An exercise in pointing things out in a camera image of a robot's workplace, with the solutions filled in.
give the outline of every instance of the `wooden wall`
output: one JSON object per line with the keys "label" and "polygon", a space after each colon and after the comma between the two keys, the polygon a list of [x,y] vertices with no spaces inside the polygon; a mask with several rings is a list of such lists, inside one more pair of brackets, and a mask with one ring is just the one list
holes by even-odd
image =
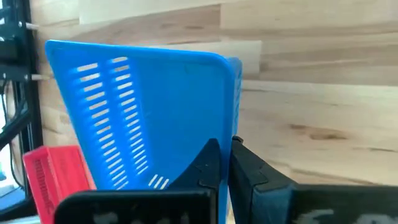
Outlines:
{"label": "wooden wall", "polygon": [[[42,74],[47,39],[238,56],[247,147],[299,182],[398,184],[396,0],[31,4]],[[39,85],[45,143],[76,144],[55,80]]]}

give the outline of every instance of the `metal frame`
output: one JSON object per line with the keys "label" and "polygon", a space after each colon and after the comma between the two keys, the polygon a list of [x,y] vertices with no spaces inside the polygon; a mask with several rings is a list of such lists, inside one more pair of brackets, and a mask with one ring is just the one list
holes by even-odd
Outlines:
{"label": "metal frame", "polygon": [[[37,73],[34,37],[26,24],[31,21],[29,0],[2,0],[3,10],[0,17],[5,24],[0,25],[0,40],[13,40],[17,49],[16,64],[0,61],[0,81],[12,81],[16,106],[16,115],[0,134],[0,147],[10,144],[19,134],[21,156],[43,145],[39,92],[37,82],[32,81],[31,74]],[[22,165],[25,200],[5,210],[0,210],[0,221],[27,217],[37,214],[26,172]]]}

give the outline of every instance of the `wood grain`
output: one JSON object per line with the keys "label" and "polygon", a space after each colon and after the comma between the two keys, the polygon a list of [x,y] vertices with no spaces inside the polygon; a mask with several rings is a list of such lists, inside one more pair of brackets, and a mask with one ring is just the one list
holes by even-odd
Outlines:
{"label": "wood grain", "polygon": [[52,109],[48,106],[41,106],[40,112],[42,114],[43,128],[63,134],[66,138],[76,139],[75,130],[66,112]]}
{"label": "wood grain", "polygon": [[46,62],[44,43],[49,39],[118,45],[183,44],[218,41],[219,30],[220,6],[205,6],[120,21],[41,27],[37,46],[40,61]]}
{"label": "wood grain", "polygon": [[32,23],[54,26],[62,23],[78,23],[79,0],[30,0]]}
{"label": "wood grain", "polygon": [[55,80],[46,80],[39,82],[39,95],[40,105],[48,106],[51,109],[66,112],[67,109],[62,100],[60,90],[58,89],[57,82]]}
{"label": "wood grain", "polygon": [[291,178],[300,184],[330,184],[330,185],[372,185],[369,182],[347,179],[342,177],[336,177],[332,175],[325,175],[317,173],[316,171],[304,171],[291,168],[287,164],[280,162],[275,162],[266,158],[263,158],[269,165],[277,169],[279,172],[285,176]]}
{"label": "wood grain", "polygon": [[396,21],[395,0],[254,0],[222,4],[224,29],[344,27]]}
{"label": "wood grain", "polygon": [[46,146],[79,145],[77,139],[70,138],[64,134],[59,134],[45,128],[43,129],[43,142]]}
{"label": "wood grain", "polygon": [[248,148],[293,169],[397,185],[398,88],[245,81],[239,131]]}
{"label": "wood grain", "polygon": [[80,0],[80,23],[90,24],[234,1],[237,0]]}
{"label": "wood grain", "polygon": [[292,68],[263,64],[262,68],[259,77],[267,81],[398,86],[398,66],[385,59]]}
{"label": "wood grain", "polygon": [[258,78],[260,72],[261,41],[235,40],[199,44],[156,45],[150,47],[213,52],[225,57],[237,57],[243,63],[244,78]]}

